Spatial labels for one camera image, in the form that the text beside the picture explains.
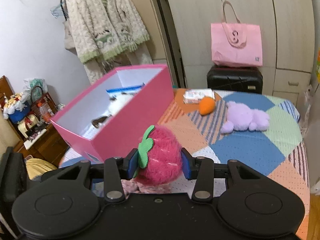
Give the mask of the pink strawberry plush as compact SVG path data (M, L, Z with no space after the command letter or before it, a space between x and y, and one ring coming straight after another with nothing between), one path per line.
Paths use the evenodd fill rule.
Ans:
M177 179L182 173L182 146L171 130L149 126L138 145L138 167L134 180L145 186L159 186Z

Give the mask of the purple plush toy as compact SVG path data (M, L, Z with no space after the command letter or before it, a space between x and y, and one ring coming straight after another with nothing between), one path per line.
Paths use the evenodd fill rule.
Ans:
M251 109L244 103L229 101L226 103L226 121L220 128L222 134L233 131L264 132L270 126L269 115L259 109Z

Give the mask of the white panda plush toy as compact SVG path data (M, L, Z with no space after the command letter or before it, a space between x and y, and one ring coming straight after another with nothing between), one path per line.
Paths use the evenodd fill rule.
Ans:
M103 116L93 119L91 124L98 129L108 118L115 116L132 98L133 93L121 92L110 97L110 104Z

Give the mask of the small white wipes pack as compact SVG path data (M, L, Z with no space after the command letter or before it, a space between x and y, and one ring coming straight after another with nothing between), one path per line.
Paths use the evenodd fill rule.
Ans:
M215 99L215 95L212 89L189 89L183 94L183 102L190 104L198 104L203 98L209 97Z

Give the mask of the blue white tissue pack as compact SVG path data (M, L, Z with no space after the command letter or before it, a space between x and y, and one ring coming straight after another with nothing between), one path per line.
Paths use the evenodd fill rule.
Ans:
M120 95L134 95L138 93L144 86L145 83L142 83L135 86L107 89L106 92L110 98L117 98Z

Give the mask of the patchwork quilt bedspread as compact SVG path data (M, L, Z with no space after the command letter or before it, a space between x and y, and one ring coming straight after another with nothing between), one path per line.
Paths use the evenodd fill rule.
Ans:
M167 127L192 155L206 155L225 163L238 159L296 193L310 205L308 161L298 126L298 111L288 100L261 94L218 90L212 114L200 116L196 105L183 103L183 90L173 90L174 99L156 124ZM226 103L244 103L270 116L265 132L220 132L226 121Z

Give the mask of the pink storage box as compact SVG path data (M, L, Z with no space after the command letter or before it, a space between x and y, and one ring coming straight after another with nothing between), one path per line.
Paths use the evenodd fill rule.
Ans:
M83 135L107 111L107 90L142 85L141 90L114 116L107 118L96 135ZM64 141L91 162L124 157L136 148L145 130L157 123L174 99L169 68L147 64L114 68L73 99L51 119Z

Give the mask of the wooden side cabinet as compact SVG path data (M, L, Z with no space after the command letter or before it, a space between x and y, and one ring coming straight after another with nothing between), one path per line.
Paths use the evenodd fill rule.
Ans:
M17 128L10 120L5 120L5 123L13 129L14 134L18 138L18 140L12 145L15 152L23 154L24 157L32 155L35 158L46 160L56 167L59 166L63 155L67 151L68 145L53 125L48 125L45 133L38 139L33 140L31 147L27 149L24 145L25 140L22 138Z

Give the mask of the black suitcase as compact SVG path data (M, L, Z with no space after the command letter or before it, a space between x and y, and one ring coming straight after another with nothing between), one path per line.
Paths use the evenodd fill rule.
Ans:
M262 94L263 76L257 67L212 66L207 86L213 90Z

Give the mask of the pink tote bag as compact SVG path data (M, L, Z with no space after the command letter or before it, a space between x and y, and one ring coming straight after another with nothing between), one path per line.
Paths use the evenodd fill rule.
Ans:
M261 67L263 65L263 46L259 25L227 23L225 11L222 21L212 23L211 51L212 61L218 66Z

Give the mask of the cream fuzzy cardigan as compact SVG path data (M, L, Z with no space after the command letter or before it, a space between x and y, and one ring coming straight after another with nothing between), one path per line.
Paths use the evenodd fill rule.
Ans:
M65 0L75 50L90 83L116 65L152 64L147 28L131 0Z

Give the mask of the beige three-door wardrobe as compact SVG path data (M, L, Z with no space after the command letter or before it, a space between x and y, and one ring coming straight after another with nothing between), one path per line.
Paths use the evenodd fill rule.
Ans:
M176 87L204 88L213 65L256 66L262 93L297 103L315 52L312 0L132 0L155 63Z

